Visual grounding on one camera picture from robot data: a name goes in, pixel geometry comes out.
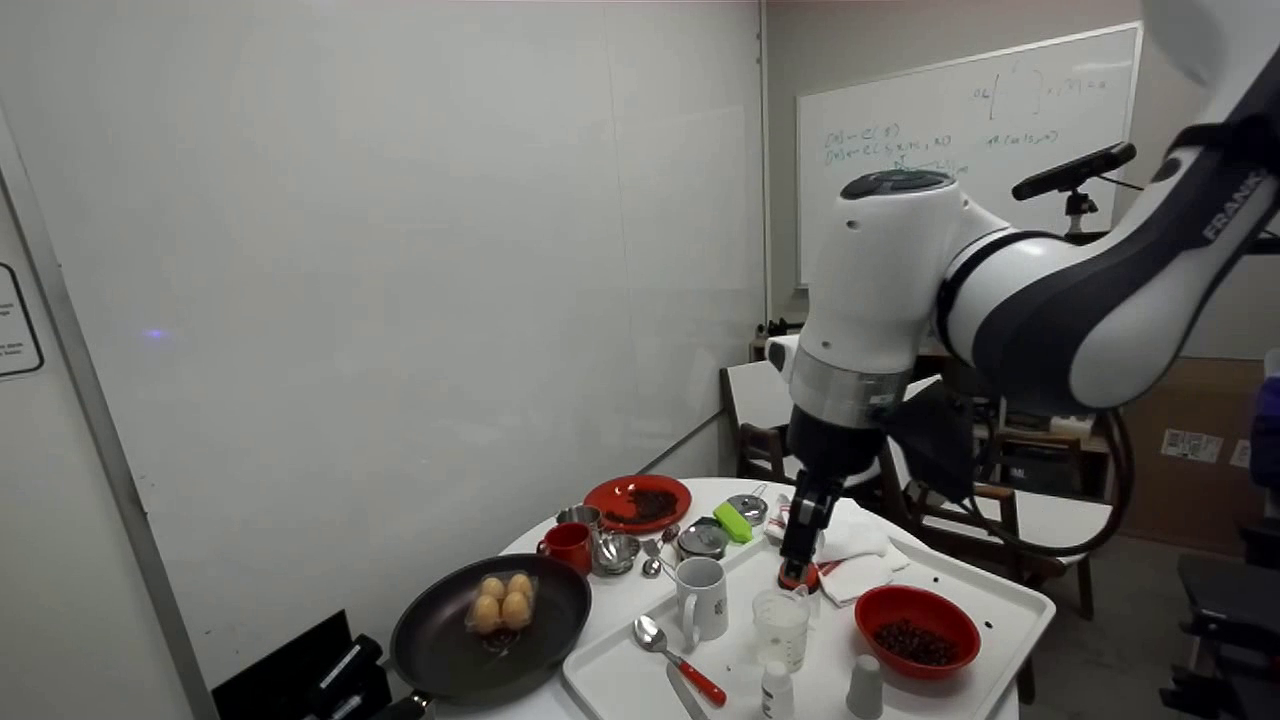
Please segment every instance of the salt shaker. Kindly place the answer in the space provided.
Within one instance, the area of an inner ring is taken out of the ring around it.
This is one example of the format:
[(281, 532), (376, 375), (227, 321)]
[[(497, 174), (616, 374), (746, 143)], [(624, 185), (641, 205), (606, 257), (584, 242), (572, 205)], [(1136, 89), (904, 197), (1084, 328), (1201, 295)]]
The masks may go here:
[(850, 717), (858, 720), (882, 720), (884, 717), (884, 675), (878, 655), (858, 655), (852, 661), (852, 679), (844, 698)]
[(793, 720), (798, 717), (798, 691), (793, 691), (793, 667), (787, 661), (768, 661), (762, 675), (762, 702), (768, 720)]

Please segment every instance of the floor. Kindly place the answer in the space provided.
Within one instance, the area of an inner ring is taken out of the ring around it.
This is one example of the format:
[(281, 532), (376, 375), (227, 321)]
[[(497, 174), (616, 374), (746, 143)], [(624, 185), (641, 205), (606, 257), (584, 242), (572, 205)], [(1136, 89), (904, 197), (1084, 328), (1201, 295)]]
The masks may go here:
[(1037, 703), (1024, 720), (1173, 720), (1160, 703), (1167, 667), (1190, 661), (1190, 600), (1177, 579), (1186, 549), (1119, 540), (1092, 559), (1095, 616), (1075, 613), (1075, 579), (1053, 588), (1055, 638), (1037, 652)]

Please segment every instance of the cup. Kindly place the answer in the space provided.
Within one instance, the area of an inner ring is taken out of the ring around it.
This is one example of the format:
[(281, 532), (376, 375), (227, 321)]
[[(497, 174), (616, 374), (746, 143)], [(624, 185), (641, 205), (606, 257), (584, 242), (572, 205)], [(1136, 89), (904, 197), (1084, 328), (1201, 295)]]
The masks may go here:
[(679, 638), (687, 652), (727, 634), (723, 569), (712, 556), (687, 556), (677, 569)]
[(783, 666), (787, 671), (798, 671), (806, 666), (810, 613), (810, 595), (798, 595), (787, 588), (765, 588), (753, 600), (757, 655), (765, 667)]
[(535, 556), (557, 559), (557, 564), (590, 575), (593, 572), (593, 529), (590, 523), (557, 523), (535, 546)]

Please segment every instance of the metal frame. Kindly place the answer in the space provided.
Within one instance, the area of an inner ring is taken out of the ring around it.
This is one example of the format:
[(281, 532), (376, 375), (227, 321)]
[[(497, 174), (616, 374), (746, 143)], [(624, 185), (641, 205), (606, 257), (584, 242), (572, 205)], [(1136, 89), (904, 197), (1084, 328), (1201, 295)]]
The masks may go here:
[(36, 209), (31, 185), (25, 178), (25, 165), (21, 165), (21, 153), (16, 153), (12, 137), (10, 137), (3, 118), (0, 118), (0, 202), (12, 214), (16, 242), (29, 254), (29, 263), (31, 263), (31, 277), (36, 277), (36, 292), (40, 292), (40, 300), (48, 310), (51, 336), (57, 336), (64, 361), (69, 361), (69, 375), (71, 375), (88, 435), (92, 435), (95, 455), (105, 464), (105, 482), (108, 482), (108, 494), (115, 502), (124, 537), (131, 546), (131, 559), (139, 569), (139, 579), (149, 588), (159, 638), (166, 638), (171, 667), (178, 667), (178, 679), (180, 679), (180, 690), (188, 698), (194, 717), (196, 720), (218, 720), (214, 691), (210, 691), (210, 684), (201, 675), (201, 661), (196, 661), (188, 623), (183, 623), (180, 605), (171, 595), (171, 586), (168, 586), (168, 572), (166, 572), (166, 556), (159, 556), (159, 546), (152, 537), (149, 507), (145, 507), (145, 502), (137, 494), (137, 482), (131, 482), (131, 467), (128, 467), (128, 455), (124, 455), (108, 395), (105, 395), (99, 375), (92, 369), (92, 356), (88, 356), (88, 343), (84, 343), (84, 334), (80, 334), (80, 321), (76, 321), (76, 310), (71, 310), (71, 295), (69, 295), (69, 281), (64, 281), (61, 262), (57, 262), (57, 254), (48, 245), (48, 234), (40, 224), (40, 209)]

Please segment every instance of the white wall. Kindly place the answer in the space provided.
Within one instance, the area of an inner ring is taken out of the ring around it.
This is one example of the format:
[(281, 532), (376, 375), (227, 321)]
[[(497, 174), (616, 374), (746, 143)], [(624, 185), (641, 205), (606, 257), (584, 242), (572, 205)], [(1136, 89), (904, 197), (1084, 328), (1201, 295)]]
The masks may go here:
[(0, 107), (214, 684), (641, 467), (765, 315), (753, 0), (12, 0)]
[(44, 350), (40, 374), (0, 375), (3, 717), (188, 717), (3, 185), (0, 263), (16, 269)]
[[(1213, 107), (1213, 89), (1198, 83), (1173, 55), (1203, 59), (1213, 47), (1243, 44), (1247, 28), (1275, 28), (1269, 0), (775, 0), (768, 5), (768, 180), (773, 180), (773, 315), (798, 300), (798, 98), (844, 89), (872, 76), (976, 55), (1007, 44), (1148, 19), (1129, 180), (1148, 180), (1167, 141)], [(1280, 325), (1261, 310), (1280, 306), (1280, 262), (1243, 262), (1203, 310), (1190, 343), (1193, 356), (1255, 356), (1280, 343)]]

